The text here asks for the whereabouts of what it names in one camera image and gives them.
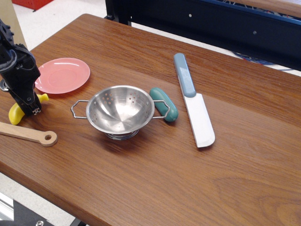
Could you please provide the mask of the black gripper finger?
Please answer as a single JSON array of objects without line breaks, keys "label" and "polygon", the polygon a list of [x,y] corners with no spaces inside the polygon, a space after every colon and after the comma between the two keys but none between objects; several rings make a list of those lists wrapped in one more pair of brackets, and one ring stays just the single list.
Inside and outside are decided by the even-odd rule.
[{"label": "black gripper finger", "polygon": [[20,100],[20,107],[27,116],[36,115],[40,113],[42,109],[40,100],[37,97],[34,100],[31,99],[29,102]]}]

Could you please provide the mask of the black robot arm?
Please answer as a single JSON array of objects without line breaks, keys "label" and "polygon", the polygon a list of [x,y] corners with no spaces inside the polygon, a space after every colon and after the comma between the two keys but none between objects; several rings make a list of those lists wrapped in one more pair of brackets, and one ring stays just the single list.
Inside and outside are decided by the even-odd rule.
[{"label": "black robot arm", "polygon": [[33,54],[23,44],[14,43],[10,26],[0,22],[0,89],[10,93],[25,115],[41,112],[35,88],[40,77]]}]

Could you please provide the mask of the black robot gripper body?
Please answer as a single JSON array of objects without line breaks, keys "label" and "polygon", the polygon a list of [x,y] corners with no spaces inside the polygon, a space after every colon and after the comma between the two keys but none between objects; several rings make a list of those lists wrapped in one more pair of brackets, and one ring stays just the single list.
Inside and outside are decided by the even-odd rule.
[{"label": "black robot gripper body", "polygon": [[20,100],[29,102],[37,97],[34,87],[40,72],[33,54],[23,44],[0,45],[0,74],[2,86],[19,106]]}]

